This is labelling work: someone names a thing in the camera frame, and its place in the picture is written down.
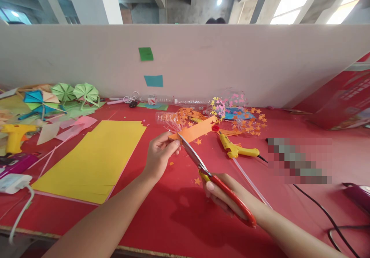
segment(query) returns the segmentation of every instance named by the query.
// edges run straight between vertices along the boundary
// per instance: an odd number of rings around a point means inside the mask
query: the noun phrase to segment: stack of yellow paper
[[[140,121],[102,121],[32,187],[102,204],[117,183],[146,127]]]

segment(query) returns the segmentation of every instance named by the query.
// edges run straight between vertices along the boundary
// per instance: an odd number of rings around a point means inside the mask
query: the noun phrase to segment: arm
[[[137,210],[162,177],[168,158],[178,154],[180,142],[168,141],[169,132],[149,144],[145,169],[121,192],[79,221],[43,258],[109,258]]]
[[[346,257],[334,248],[308,234],[279,213],[271,210],[229,175],[216,175],[246,204],[254,214],[257,224],[274,239],[288,257]],[[233,211],[235,211],[239,216],[246,219],[236,203],[214,183],[207,182],[203,187],[207,197],[211,197],[227,214],[233,216]]]

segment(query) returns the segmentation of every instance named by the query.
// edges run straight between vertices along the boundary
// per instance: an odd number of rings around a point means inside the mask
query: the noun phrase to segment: hand
[[[225,185],[227,185],[247,206],[256,218],[257,224],[261,223],[269,217],[269,212],[272,211],[259,199],[255,198],[249,191],[247,191],[241,184],[239,184],[234,178],[228,174],[214,174],[216,175]],[[205,182],[203,180],[203,188],[207,197],[210,197],[215,204],[220,206],[228,215],[231,217],[234,212],[243,219],[247,219],[242,210],[238,205],[223,192],[213,182]]]
[[[173,153],[178,155],[180,151],[180,141],[169,141],[168,136],[171,132],[165,132],[153,139],[149,143],[148,156],[143,171],[147,177],[154,177],[156,181],[161,179],[166,170],[168,159]]]

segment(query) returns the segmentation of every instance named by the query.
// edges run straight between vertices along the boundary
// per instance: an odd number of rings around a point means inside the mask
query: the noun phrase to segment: fingernail
[[[212,182],[207,182],[206,186],[209,191],[213,191],[215,189],[215,186],[212,184]]]

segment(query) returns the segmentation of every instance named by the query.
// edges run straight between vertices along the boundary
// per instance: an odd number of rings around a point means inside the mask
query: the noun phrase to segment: power adapter
[[[10,173],[0,179],[0,192],[14,194],[20,189],[23,189],[31,181],[30,175]]]

